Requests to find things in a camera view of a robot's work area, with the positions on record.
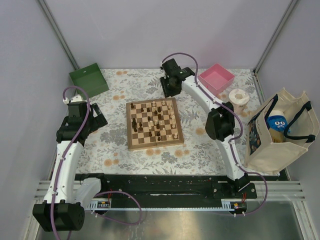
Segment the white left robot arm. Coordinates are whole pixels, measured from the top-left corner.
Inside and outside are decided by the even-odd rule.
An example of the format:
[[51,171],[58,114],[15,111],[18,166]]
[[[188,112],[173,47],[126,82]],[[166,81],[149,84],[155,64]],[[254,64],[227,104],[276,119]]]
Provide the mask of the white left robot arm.
[[46,232],[79,231],[85,210],[94,196],[107,195],[109,186],[96,177],[86,177],[74,191],[76,168],[88,136],[108,124],[96,103],[88,104],[81,95],[67,101],[68,115],[56,133],[57,150],[50,185],[42,203],[32,215]]

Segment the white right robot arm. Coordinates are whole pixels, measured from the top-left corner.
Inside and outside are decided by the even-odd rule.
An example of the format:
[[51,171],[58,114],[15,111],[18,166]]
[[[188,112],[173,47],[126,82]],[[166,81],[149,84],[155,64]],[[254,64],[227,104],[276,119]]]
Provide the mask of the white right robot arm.
[[211,93],[189,67],[181,68],[175,59],[163,60],[161,67],[164,76],[160,78],[164,96],[174,97],[182,91],[189,94],[205,111],[207,119],[205,131],[218,145],[224,161],[228,180],[228,194],[239,198],[246,191],[250,180],[248,174],[241,170],[240,159],[233,142],[235,137],[235,116],[233,105],[223,103]]

